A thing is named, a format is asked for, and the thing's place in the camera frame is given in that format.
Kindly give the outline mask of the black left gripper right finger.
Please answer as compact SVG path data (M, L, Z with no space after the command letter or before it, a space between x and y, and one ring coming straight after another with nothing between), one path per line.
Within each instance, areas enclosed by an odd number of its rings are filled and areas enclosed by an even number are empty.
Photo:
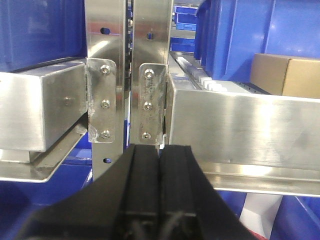
M256 239L214 190L190 146L167 145L160 172L160 240Z

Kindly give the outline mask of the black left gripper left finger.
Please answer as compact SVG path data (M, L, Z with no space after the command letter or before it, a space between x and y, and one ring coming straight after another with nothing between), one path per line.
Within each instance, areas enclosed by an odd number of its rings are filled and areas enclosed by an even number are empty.
M159 229L159 156L132 144L81 191L34 212L18 240L155 240Z

